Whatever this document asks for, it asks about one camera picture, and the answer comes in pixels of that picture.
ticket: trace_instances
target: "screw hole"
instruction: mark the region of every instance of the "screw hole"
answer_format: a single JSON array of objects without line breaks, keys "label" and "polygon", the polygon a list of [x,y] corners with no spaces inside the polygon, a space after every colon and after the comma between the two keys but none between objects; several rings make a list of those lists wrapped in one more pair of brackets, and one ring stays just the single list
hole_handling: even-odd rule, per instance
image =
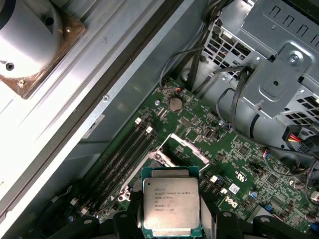
[{"label": "screw hole", "polygon": [[54,24],[54,19],[51,18],[51,17],[47,17],[45,20],[44,20],[44,24],[47,25],[47,26],[52,26]]},{"label": "screw hole", "polygon": [[5,68],[7,71],[12,71],[14,69],[14,64],[13,63],[7,63],[5,65]]}]

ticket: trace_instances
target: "mounting screw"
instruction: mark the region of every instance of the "mounting screw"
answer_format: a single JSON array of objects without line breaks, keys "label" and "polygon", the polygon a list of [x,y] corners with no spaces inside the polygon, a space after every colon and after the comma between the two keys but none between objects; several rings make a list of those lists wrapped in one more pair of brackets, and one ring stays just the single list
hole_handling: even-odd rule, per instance
[{"label": "mounting screw", "polygon": [[24,81],[24,80],[20,80],[20,81],[18,82],[18,86],[19,86],[19,87],[23,87],[24,84],[25,84],[25,81]]},{"label": "mounting screw", "polygon": [[299,61],[299,56],[297,56],[295,54],[291,55],[291,57],[289,59],[290,64],[294,65],[294,64],[298,63],[298,61]]},{"label": "mounting screw", "polygon": [[260,218],[263,223],[269,223],[270,220],[268,218]]},{"label": "mounting screw", "polygon": [[110,97],[108,95],[103,96],[103,101],[109,101]]},{"label": "mounting screw", "polygon": [[72,31],[72,28],[71,28],[70,26],[67,26],[67,27],[65,28],[65,30],[66,30],[66,32],[70,33],[70,32]]},{"label": "mounting screw", "polygon": [[229,212],[224,212],[224,213],[223,213],[223,216],[224,216],[224,217],[231,217],[231,213],[229,213]]},{"label": "mounting screw", "polygon": [[5,68],[7,71],[12,71],[14,69],[13,63],[6,63]]}]

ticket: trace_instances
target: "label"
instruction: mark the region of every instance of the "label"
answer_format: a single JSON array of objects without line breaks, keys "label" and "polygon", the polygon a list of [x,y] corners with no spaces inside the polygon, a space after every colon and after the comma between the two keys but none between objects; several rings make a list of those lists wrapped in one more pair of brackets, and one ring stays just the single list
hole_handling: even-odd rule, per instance
[{"label": "label", "polygon": [[91,133],[96,129],[96,127],[100,124],[102,119],[104,119],[105,115],[100,115],[96,121],[91,125],[91,127],[88,129],[88,131],[83,135],[82,139],[87,139]]},{"label": "label", "polygon": [[239,189],[240,189],[240,187],[238,187],[236,184],[233,183],[232,185],[230,185],[228,190],[236,195],[238,193]]}]

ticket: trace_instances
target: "capacitor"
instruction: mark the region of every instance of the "capacitor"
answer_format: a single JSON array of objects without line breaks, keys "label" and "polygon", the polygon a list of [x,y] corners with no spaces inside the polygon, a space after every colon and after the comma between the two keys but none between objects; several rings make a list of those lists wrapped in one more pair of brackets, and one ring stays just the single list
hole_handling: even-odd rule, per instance
[{"label": "capacitor", "polygon": [[249,195],[253,198],[256,199],[258,197],[258,193],[257,192],[249,192]]},{"label": "capacitor", "polygon": [[317,219],[315,216],[311,215],[311,214],[306,214],[305,215],[305,219],[308,221],[308,222],[311,222],[311,223],[316,223],[317,222]]},{"label": "capacitor", "polygon": [[173,112],[179,112],[183,109],[183,101],[180,98],[171,98],[168,102],[168,108]]},{"label": "capacitor", "polygon": [[301,183],[294,184],[294,189],[296,189],[296,190],[303,190],[304,188],[305,188],[305,186]]}]

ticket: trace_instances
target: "metal bracket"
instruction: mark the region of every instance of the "metal bracket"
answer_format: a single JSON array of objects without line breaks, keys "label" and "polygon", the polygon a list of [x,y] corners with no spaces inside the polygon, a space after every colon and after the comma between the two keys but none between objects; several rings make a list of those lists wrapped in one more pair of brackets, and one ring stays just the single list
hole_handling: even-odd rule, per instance
[{"label": "metal bracket", "polygon": [[311,63],[310,56],[286,44],[274,62],[264,61],[257,67],[244,89],[244,100],[265,117],[275,117],[295,96]]}]

